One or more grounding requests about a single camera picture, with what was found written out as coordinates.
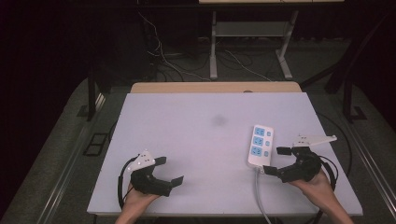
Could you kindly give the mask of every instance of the human hand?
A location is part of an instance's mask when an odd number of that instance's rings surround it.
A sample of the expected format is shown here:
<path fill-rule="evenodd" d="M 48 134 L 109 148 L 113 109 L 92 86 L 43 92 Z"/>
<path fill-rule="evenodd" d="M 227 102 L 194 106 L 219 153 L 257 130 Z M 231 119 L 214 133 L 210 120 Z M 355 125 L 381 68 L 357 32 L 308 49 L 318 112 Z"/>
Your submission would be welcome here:
<path fill-rule="evenodd" d="M 322 170 L 309 182 L 295 180 L 290 184 L 299 188 L 311 203 L 330 217 L 333 223 L 353 223 L 335 197 L 330 182 Z"/>
<path fill-rule="evenodd" d="M 129 193 L 126 196 L 124 206 L 116 224 L 133 224 L 149 207 L 149 205 L 159 198 L 159 195 L 144 194 L 128 186 Z"/>

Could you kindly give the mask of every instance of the wooden table edge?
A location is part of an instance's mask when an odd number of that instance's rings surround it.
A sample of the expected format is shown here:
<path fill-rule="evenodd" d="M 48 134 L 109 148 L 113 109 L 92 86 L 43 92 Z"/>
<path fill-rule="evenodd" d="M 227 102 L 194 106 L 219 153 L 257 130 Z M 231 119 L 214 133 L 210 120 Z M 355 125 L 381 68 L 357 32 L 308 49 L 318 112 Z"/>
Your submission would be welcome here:
<path fill-rule="evenodd" d="M 131 93 L 302 92 L 296 82 L 138 82 Z"/>

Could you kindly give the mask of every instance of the dark background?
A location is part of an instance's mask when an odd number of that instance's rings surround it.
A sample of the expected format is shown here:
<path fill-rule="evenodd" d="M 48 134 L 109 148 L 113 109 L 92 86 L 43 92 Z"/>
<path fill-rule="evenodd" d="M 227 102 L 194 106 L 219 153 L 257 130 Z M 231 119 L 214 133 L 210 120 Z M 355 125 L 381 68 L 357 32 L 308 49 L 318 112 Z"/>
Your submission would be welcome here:
<path fill-rule="evenodd" d="M 195 3 L 154 3 L 177 2 Z M 346 0 L 337 8 L 306 8 L 300 11 L 293 37 L 296 41 L 302 38 L 315 38 L 316 41 L 351 38 L 356 44 L 351 44 L 348 55 L 353 55 L 362 38 L 384 15 L 388 15 L 350 74 L 389 124 L 396 127 L 393 88 L 396 84 L 393 72 L 396 36 L 392 32 L 396 18 L 395 13 L 390 12 L 391 2 Z M 152 73 L 146 51 L 152 48 L 153 33 L 142 26 L 134 11 L 76 9 L 73 7 L 76 3 L 63 0 L 0 1 L 0 135 L 3 143 L 0 217 L 63 112 L 70 94 L 91 68 L 101 91 L 147 80 Z M 289 13 L 281 8 L 274 12 L 273 19 Z M 155 22 L 165 44 L 179 48 L 191 57 L 196 53 L 196 37 L 210 34 L 210 12 L 144 13 Z M 227 11 L 220 16 L 225 20 L 267 19 L 259 12 L 248 14 L 248 17 L 236 18 L 234 13 Z"/>

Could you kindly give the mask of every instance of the electrical outlet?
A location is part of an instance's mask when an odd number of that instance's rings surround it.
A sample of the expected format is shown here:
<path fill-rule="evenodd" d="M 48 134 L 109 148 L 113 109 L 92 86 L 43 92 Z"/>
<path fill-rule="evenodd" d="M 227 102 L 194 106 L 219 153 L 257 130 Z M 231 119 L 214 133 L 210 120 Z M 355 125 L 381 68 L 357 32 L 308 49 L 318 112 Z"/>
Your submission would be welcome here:
<path fill-rule="evenodd" d="M 264 136 L 265 130 L 263 128 L 256 127 L 254 129 L 254 134 L 259 136 Z"/>
<path fill-rule="evenodd" d="M 262 149 L 260 147 L 252 147 L 251 150 L 250 150 L 250 153 L 252 155 L 255 155 L 255 156 L 261 156 L 262 155 Z"/>
<path fill-rule="evenodd" d="M 254 137 L 253 137 L 253 144 L 262 147 L 262 142 L 263 142 L 263 140 L 264 140 L 263 138 L 254 136 Z"/>
<path fill-rule="evenodd" d="M 271 154 L 274 140 L 274 128 L 255 125 L 252 130 L 247 163 L 262 169 L 271 165 Z"/>

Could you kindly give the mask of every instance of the gray carpet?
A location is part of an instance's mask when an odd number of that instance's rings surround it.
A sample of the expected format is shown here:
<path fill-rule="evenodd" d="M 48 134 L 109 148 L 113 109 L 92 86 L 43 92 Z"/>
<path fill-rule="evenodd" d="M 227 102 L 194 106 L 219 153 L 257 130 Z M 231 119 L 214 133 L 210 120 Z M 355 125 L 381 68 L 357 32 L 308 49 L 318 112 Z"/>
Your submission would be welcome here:
<path fill-rule="evenodd" d="M 260 40 L 248 46 L 236 45 L 227 40 L 221 41 L 218 53 L 218 81 L 265 81 L 264 78 L 242 69 L 233 56 L 222 51 L 223 49 L 233 52 L 234 56 L 250 70 L 273 81 L 284 80 L 274 53 L 279 46 L 279 40 Z M 291 42 L 286 59 L 293 74 L 293 80 L 297 82 L 307 80 L 337 62 L 347 46 L 348 42 L 342 40 Z M 204 50 L 205 53 L 200 54 L 197 59 L 169 57 L 168 61 L 179 64 L 180 70 L 184 68 L 189 73 L 209 78 L 208 48 Z M 160 71 L 161 73 L 153 81 L 181 80 L 180 75 L 168 67 L 160 66 Z M 192 75 L 183 74 L 182 76 L 185 81 L 201 81 Z M 336 125 L 341 127 L 351 142 L 353 162 L 349 181 L 364 212 L 363 217 L 353 217 L 353 220 L 356 223 L 395 223 L 375 182 L 361 161 L 353 136 L 348 131 L 348 125 L 351 124 L 347 124 L 341 116 L 342 92 L 334 95 L 326 94 L 323 90 L 326 80 L 327 78 L 323 78 L 305 90 L 314 108 L 320 113 L 318 117 L 325 132 L 338 137 L 338 140 L 332 143 L 332 147 L 344 171 L 347 170 L 349 160 L 347 140 Z M 99 157 L 86 157 L 81 152 L 89 144 L 94 133 L 110 132 L 112 125 L 118 119 L 125 94 L 130 87 L 116 87 L 113 92 L 107 94 L 103 106 L 92 122 L 86 122 L 84 118 L 77 117 L 80 107 L 87 104 L 86 88 L 86 82 L 81 83 L 70 97 L 64 113 L 0 223 L 37 223 L 37 221 L 39 223 L 93 223 L 94 221 L 114 223 L 115 217 L 95 218 L 94 215 L 86 212 L 92 189 L 106 155 L 108 141 Z M 395 132 L 357 88 L 353 93 L 353 105 L 358 105 L 363 110 L 367 120 L 355 121 L 351 126 L 358 131 L 364 145 L 372 153 L 391 187 L 396 189 L 396 165 L 393 162 L 396 156 Z M 69 158 L 73 158 L 77 152 L 76 159 L 70 161 Z M 66 174 L 64 167 L 70 162 L 73 166 Z M 60 181 L 59 176 L 66 176 L 67 180 Z M 52 212 L 44 213 L 44 216 L 40 218 L 57 183 L 64 186 L 64 191 L 54 192 L 59 193 L 57 195 L 60 196 L 60 200 L 56 201 L 59 203 L 52 206 Z M 308 218 L 282 217 L 281 219 L 283 223 L 304 223 Z M 264 223 L 263 218 L 159 218 L 155 221 L 156 223 Z M 330 223 L 330 221 L 324 217 L 320 223 Z"/>

